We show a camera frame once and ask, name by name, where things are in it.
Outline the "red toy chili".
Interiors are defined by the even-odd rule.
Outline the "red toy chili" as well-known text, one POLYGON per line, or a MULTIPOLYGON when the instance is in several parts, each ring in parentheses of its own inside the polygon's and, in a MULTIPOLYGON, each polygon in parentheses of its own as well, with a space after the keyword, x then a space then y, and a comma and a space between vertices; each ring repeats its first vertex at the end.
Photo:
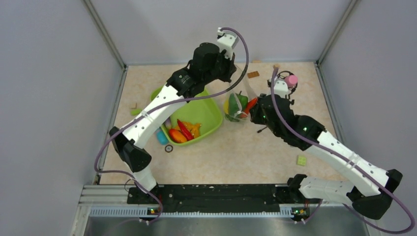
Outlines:
POLYGON ((191 134, 191 132, 186 128, 186 126, 183 124, 182 121, 177 119, 178 127, 180 128, 183 136, 186 138, 187 141, 193 140, 194 136, 191 134))

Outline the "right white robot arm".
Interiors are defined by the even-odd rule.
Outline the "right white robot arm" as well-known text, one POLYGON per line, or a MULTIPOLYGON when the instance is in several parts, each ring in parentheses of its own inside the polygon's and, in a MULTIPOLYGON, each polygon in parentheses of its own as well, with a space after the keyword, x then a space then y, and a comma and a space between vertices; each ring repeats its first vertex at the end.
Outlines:
POLYGON ((381 169, 340 143, 310 116, 296 115, 290 102, 278 95, 261 94, 250 109, 251 122, 266 125, 278 138, 292 147, 327 162, 345 181, 323 180, 297 174, 287 181, 289 198, 295 203, 323 199, 352 207, 370 219, 379 220, 390 208, 393 193, 403 175, 396 169, 381 169))

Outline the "yellow toy lemon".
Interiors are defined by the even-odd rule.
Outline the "yellow toy lemon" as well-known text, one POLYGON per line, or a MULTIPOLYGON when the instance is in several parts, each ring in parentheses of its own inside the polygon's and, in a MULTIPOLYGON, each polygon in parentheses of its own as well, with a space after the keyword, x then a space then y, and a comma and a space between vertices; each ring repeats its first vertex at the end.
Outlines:
POLYGON ((224 103, 223 103, 223 111, 224 111, 224 113, 225 114, 229 114, 229 100, 226 100, 224 103))

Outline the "green toy lettuce leaf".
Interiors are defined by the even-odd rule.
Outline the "green toy lettuce leaf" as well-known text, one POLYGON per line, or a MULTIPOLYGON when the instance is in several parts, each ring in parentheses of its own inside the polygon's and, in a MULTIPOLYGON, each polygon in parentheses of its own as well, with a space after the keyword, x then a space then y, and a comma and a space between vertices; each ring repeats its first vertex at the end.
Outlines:
POLYGON ((225 113, 225 119, 230 121, 230 122, 240 122, 241 121, 241 119, 232 117, 227 113, 225 113))

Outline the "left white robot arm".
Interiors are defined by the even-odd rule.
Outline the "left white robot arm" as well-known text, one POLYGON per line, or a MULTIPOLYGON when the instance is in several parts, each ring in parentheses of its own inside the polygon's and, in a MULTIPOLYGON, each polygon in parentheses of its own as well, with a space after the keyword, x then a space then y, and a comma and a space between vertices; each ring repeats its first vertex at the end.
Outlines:
POLYGON ((176 110, 188 102, 188 98, 203 92, 207 84, 217 79, 231 81, 236 71, 235 46, 235 43, 220 42, 200 44, 187 66, 171 75, 159 94, 138 116, 122 128, 110 130, 116 152, 142 186, 139 197, 145 203, 154 202, 158 195, 157 183, 149 167, 151 155, 144 149, 146 143, 176 110))

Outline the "orange toy carrot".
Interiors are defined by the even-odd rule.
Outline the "orange toy carrot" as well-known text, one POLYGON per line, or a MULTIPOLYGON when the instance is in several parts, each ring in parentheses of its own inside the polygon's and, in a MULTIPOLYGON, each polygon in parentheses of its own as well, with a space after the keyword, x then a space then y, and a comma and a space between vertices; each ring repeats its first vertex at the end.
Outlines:
POLYGON ((250 110, 257 104, 257 101, 258 101, 258 98, 257 97, 254 98, 254 99, 252 99, 252 100, 250 100, 247 103, 247 105, 246 105, 245 109, 243 110, 243 112, 248 115, 249 112, 250 112, 250 110))

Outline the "purple toy eggplant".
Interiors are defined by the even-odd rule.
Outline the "purple toy eggplant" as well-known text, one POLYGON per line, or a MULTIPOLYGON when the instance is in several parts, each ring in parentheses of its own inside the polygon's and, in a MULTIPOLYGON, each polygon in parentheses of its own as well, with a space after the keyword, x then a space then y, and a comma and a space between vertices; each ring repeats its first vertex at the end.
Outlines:
POLYGON ((165 122, 164 122, 164 125, 165 125, 165 127, 166 127, 166 129, 171 129, 173 126, 172 126, 172 123, 171 123, 171 119, 170 118, 167 118, 166 120, 165 120, 165 122))

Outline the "green toy pepper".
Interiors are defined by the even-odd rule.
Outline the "green toy pepper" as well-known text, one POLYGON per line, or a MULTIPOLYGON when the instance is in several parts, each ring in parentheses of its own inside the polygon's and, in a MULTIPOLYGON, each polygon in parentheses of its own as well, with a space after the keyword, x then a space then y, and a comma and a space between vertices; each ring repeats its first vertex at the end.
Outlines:
POLYGON ((243 111, 248 103, 248 97, 240 93, 232 93, 229 96, 229 115, 235 115, 243 111))

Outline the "clear zip top bag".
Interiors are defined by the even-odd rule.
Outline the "clear zip top bag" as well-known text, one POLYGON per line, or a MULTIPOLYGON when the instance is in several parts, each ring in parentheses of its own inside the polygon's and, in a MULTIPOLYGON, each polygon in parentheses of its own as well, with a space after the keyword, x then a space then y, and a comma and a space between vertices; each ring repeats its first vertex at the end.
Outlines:
POLYGON ((255 105, 257 94, 249 84, 247 74, 239 84, 226 93, 223 103, 224 117, 231 122, 240 122, 250 117, 249 110, 255 105))

